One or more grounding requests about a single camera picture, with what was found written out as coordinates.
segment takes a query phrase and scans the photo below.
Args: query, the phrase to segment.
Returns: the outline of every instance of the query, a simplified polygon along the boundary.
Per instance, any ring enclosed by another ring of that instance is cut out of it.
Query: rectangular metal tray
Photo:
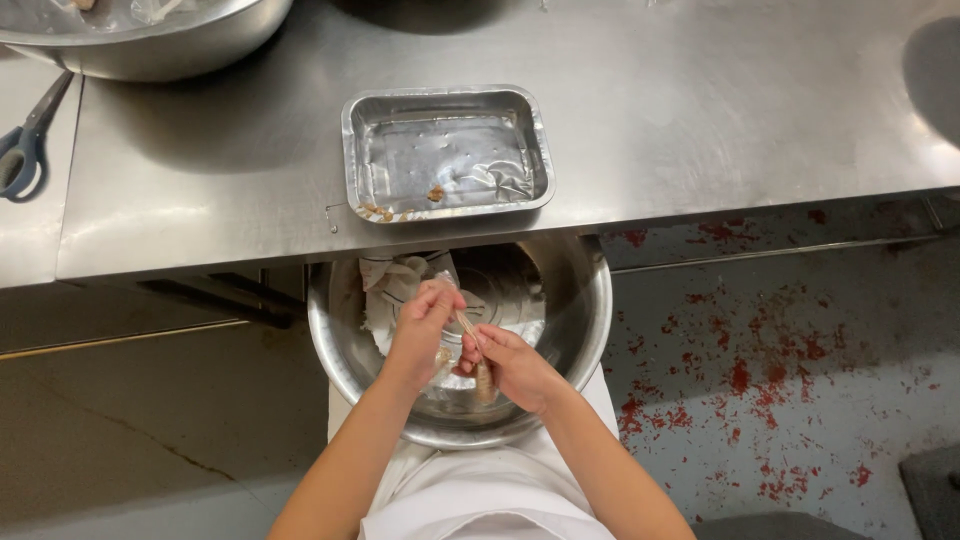
[[[342,121],[347,199],[373,223],[535,209],[553,197],[540,110],[523,88],[366,91]]]

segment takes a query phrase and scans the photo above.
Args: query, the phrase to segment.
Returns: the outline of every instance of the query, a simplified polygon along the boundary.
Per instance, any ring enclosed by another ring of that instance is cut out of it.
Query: scissor blade
[[[60,104],[60,100],[63,99],[63,94],[65,94],[66,90],[70,87],[71,80],[73,80],[73,71],[64,71],[62,75],[57,77],[57,80],[50,86],[47,93],[43,94],[43,97],[40,98],[36,107],[30,111],[30,116],[27,116],[27,121],[23,123],[23,129],[31,130],[40,126],[46,127],[49,125],[49,120],[53,117],[54,112],[57,111],[57,106]]]

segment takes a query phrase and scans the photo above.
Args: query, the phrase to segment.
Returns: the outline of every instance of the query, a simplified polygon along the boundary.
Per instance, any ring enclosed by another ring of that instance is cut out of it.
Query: white cloth
[[[448,250],[426,257],[361,258],[359,263],[363,290],[367,293],[367,320],[363,328],[373,334],[373,341],[384,356],[390,352],[390,345],[394,342],[396,317],[400,308],[414,297],[421,281],[449,270],[453,281],[460,286],[460,278]],[[484,301],[469,291],[460,292],[467,301],[464,312],[471,316],[470,319],[482,316]]]
[[[619,436],[610,392],[597,366],[583,391]],[[330,410],[346,410],[331,386]],[[344,418],[331,414],[328,437]],[[400,440],[361,522],[365,540],[611,540],[549,434],[540,428],[506,446],[439,452]]]

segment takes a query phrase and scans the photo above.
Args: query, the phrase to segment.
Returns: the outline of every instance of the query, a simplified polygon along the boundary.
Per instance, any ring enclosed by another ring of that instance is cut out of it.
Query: scissors
[[[40,178],[36,183],[36,192],[43,186],[47,176],[47,158],[43,151],[47,128],[53,120],[54,112],[63,99],[73,79],[72,71],[65,71],[43,94],[23,126],[13,128],[0,137],[0,198],[13,202],[26,202],[30,196],[18,198],[17,195],[34,182],[34,174],[40,169]]]

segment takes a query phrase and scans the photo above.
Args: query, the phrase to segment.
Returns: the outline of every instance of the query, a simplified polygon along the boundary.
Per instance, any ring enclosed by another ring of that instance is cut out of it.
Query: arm
[[[436,282],[403,305],[383,369],[290,496],[270,540],[356,538],[410,408],[436,371],[441,329],[465,306]]]
[[[539,415],[597,520],[618,540],[695,540],[684,516],[620,445],[603,421],[566,380],[511,331],[477,325],[477,344],[464,336],[458,372],[472,371],[482,356],[492,360],[500,390]]]

